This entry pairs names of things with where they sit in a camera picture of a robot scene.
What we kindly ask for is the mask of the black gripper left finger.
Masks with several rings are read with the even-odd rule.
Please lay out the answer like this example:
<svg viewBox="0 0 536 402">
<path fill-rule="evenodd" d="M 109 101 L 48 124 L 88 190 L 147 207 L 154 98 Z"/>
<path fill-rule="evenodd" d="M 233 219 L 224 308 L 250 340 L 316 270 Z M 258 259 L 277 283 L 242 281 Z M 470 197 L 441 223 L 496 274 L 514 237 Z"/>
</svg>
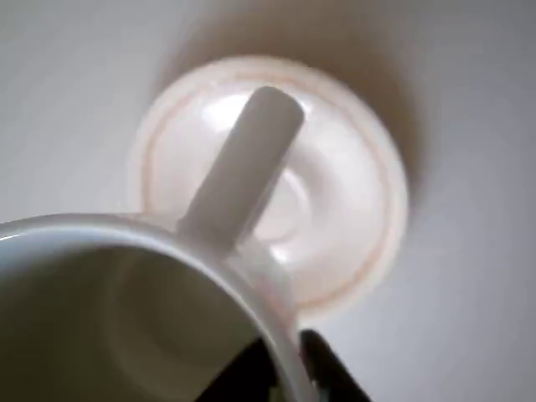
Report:
<svg viewBox="0 0 536 402">
<path fill-rule="evenodd" d="M 205 401 L 268 401 L 278 385 L 276 369 L 262 339 L 244 348 L 209 384 Z"/>
</svg>

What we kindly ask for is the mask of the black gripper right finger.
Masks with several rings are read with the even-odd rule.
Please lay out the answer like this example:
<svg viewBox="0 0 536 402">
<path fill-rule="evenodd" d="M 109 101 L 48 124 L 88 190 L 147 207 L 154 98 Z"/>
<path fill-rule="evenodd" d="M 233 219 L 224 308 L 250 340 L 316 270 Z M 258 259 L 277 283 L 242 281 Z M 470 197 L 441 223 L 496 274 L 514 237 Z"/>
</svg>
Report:
<svg viewBox="0 0 536 402">
<path fill-rule="evenodd" d="M 370 402 L 327 341 L 312 329 L 300 332 L 301 357 L 321 401 Z"/>
</svg>

